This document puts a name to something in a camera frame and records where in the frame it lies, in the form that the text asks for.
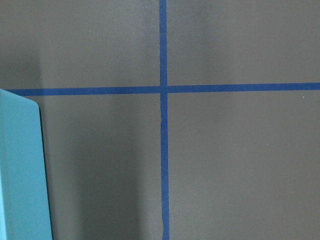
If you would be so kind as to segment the turquoise plastic bin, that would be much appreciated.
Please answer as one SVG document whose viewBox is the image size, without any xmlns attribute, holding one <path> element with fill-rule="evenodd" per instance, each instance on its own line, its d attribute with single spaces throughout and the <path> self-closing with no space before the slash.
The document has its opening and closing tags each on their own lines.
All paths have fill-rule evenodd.
<svg viewBox="0 0 320 240">
<path fill-rule="evenodd" d="M 0 91 L 0 238 L 51 240 L 40 108 Z"/>
</svg>

